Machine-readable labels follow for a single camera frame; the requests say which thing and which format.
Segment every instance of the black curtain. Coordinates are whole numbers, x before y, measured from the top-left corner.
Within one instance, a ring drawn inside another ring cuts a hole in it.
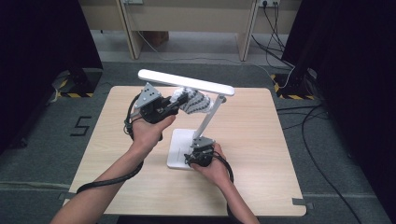
[[[78,0],[0,3],[0,153],[28,129],[54,79],[81,68],[103,67]]]
[[[309,67],[379,201],[396,223],[396,2],[333,1]],[[284,59],[301,60],[324,2],[303,0]]]

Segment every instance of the stand base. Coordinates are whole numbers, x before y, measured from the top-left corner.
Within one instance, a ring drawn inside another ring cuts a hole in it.
[[[77,85],[70,75],[67,76],[59,88],[58,96],[92,97],[102,72],[85,72],[85,74],[87,75],[87,82],[83,85]]]
[[[192,138],[195,130],[174,129],[171,146],[169,148],[167,166],[171,169],[191,170],[186,164],[184,154],[192,153]]]
[[[274,74],[271,75],[272,80],[275,84],[276,95],[283,99],[294,99],[294,100],[313,100],[314,96],[312,91],[306,85],[303,78],[290,77],[289,74]]]

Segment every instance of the wooden tabletop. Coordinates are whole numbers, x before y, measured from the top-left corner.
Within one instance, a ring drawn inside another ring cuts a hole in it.
[[[92,133],[70,192],[92,182],[132,144],[123,131],[131,101],[143,87],[112,88]],[[164,97],[176,87],[156,87]],[[226,202],[213,184],[195,171],[166,166],[172,131],[197,129],[205,114],[179,111],[163,132],[163,140],[145,159],[138,175],[128,180],[106,214],[157,216],[227,216]],[[294,205],[302,193],[291,163],[271,93],[263,88],[235,88],[204,131],[221,144],[233,168],[234,183],[256,216],[303,216]]]

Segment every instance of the power outlet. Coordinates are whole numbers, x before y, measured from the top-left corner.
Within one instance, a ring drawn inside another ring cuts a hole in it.
[[[262,7],[262,3],[266,1],[267,7],[275,7],[276,4],[279,6],[280,0],[260,0],[259,7]]]

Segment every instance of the white desk lamp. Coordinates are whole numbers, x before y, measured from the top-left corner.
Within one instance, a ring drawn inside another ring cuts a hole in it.
[[[166,73],[149,71],[146,69],[140,70],[138,72],[138,76],[140,79],[146,81],[152,81],[181,88],[189,88],[197,91],[206,91],[218,95],[215,103],[197,130],[175,129],[172,133],[167,165],[169,168],[173,169],[190,169],[190,166],[185,162],[184,154],[190,154],[192,152],[191,145],[194,144],[193,140],[202,136],[204,129],[215,115],[221,103],[223,103],[225,96],[234,95],[234,88],[214,82],[202,81],[189,77],[179,77]]]

